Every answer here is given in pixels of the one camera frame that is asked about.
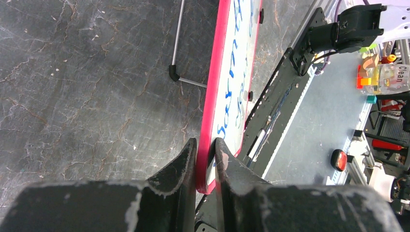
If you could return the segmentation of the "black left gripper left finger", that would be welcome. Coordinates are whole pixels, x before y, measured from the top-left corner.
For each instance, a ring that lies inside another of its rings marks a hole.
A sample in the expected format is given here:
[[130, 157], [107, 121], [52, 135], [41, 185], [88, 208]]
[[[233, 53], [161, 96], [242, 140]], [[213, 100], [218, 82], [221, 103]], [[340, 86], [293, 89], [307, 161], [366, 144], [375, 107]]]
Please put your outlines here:
[[15, 199], [3, 232], [192, 232], [195, 158], [191, 138], [146, 180], [38, 182]]

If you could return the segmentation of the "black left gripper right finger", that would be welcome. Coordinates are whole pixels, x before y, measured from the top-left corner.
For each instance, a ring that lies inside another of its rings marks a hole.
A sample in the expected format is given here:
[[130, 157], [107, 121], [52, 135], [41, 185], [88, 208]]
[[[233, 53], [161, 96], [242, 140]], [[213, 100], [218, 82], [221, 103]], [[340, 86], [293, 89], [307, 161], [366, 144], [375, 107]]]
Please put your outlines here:
[[364, 186], [274, 186], [215, 141], [219, 232], [400, 232], [390, 205]]

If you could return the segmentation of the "white board with pink rim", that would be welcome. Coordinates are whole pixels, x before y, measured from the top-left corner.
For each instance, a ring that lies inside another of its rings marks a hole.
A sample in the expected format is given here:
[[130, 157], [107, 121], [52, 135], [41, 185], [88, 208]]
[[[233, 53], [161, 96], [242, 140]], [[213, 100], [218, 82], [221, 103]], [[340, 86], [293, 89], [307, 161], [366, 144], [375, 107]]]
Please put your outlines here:
[[234, 156], [242, 148], [261, 9], [260, 0], [219, 2], [196, 158], [196, 190], [202, 194], [216, 185], [216, 139]]

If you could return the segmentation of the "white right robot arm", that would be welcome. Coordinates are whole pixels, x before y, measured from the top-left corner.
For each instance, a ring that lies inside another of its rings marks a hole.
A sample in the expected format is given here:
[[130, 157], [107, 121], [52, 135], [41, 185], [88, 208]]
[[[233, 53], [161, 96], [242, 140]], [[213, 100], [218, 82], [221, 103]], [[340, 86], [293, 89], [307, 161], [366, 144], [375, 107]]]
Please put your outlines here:
[[299, 76], [304, 76], [316, 61], [337, 53], [353, 53], [371, 44], [410, 37], [410, 5], [393, 0], [356, 5], [327, 23], [322, 8], [317, 8], [291, 53], [290, 61]]

